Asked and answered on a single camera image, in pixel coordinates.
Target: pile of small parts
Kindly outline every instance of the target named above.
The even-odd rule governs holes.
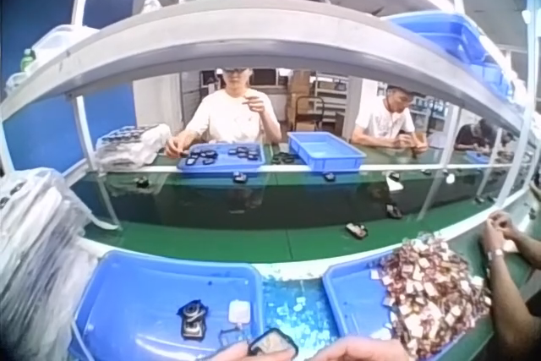
[[[441,239],[407,241],[381,267],[395,335],[412,357],[439,352],[489,313],[484,279],[470,276],[467,262]]]

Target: wristwatch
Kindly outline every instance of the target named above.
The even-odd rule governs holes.
[[[487,258],[489,259],[489,262],[492,262],[492,260],[496,257],[503,257],[503,256],[504,256],[503,249],[493,249],[492,251],[489,251],[487,253]]]

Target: white t-shirt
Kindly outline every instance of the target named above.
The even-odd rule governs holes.
[[[415,125],[409,109],[404,109],[402,113],[391,113],[385,107],[384,99],[379,97],[374,103],[361,107],[355,124],[364,129],[367,135],[382,139],[395,139],[400,130],[413,133]]]
[[[270,119],[278,124],[269,96],[255,89],[249,89],[246,96],[258,96],[265,104]],[[206,132],[207,141],[261,142],[265,133],[261,117],[243,104],[245,102],[243,96],[231,97],[223,89],[217,90],[203,99],[186,129],[194,131],[199,137]]]

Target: stack of plastic bags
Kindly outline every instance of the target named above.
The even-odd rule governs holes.
[[[113,130],[96,143],[98,169],[100,172],[133,170],[151,164],[170,137],[171,130],[166,124]]]
[[[78,245],[94,217],[50,169],[0,179],[0,331],[14,359],[67,358],[97,259]]]

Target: metal shelf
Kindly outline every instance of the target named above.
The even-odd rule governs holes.
[[[2,103],[1,116],[45,97],[222,66],[380,80],[522,126],[521,114],[429,41],[368,14],[301,0],[205,0],[122,20],[41,67]]]

